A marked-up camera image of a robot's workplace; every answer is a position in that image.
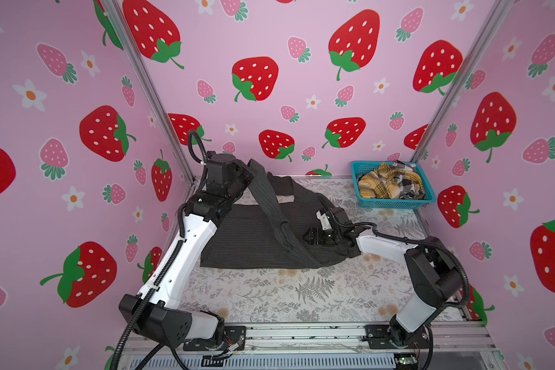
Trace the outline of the dark grey pinstriped shirt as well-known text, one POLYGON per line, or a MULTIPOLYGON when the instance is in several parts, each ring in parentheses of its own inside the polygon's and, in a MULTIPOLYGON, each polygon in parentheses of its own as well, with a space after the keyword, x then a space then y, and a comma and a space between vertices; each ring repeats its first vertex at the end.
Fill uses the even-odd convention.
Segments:
POLYGON ((343 224, 344 210, 291 177, 266 172, 255 160, 248 166, 254 174, 248 189, 257 203, 232 207, 201 253, 203 268, 316 269, 361 254, 351 238, 323 230, 317 216, 331 209, 343 224))

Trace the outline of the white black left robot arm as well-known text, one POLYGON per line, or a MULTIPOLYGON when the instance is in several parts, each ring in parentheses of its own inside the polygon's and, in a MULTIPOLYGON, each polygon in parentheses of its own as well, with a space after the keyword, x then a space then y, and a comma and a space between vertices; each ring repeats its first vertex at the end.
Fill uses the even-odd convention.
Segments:
POLYGON ((180 310, 180 299, 200 255, 231 212, 233 204, 254 179, 248 165, 229 154, 210 152, 202 189, 177 212, 179 230, 171 246, 140 291, 125 295, 119 310, 127 327, 121 342, 131 333, 169 348, 200 342, 218 347, 224 340, 224 320, 210 312, 180 310))

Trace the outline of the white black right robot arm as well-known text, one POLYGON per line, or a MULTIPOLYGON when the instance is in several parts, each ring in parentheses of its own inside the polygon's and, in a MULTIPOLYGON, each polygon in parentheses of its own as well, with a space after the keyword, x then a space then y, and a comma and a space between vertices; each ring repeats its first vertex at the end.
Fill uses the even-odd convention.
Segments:
POLYGON ((320 226, 303 236, 310 245, 356 247, 406 266, 413 295, 389 321, 386 338, 395 347, 409 346, 447 308, 463 308, 469 303, 467 273, 439 239, 383 234, 374 223, 352 223, 341 208, 324 208, 316 216, 320 226))

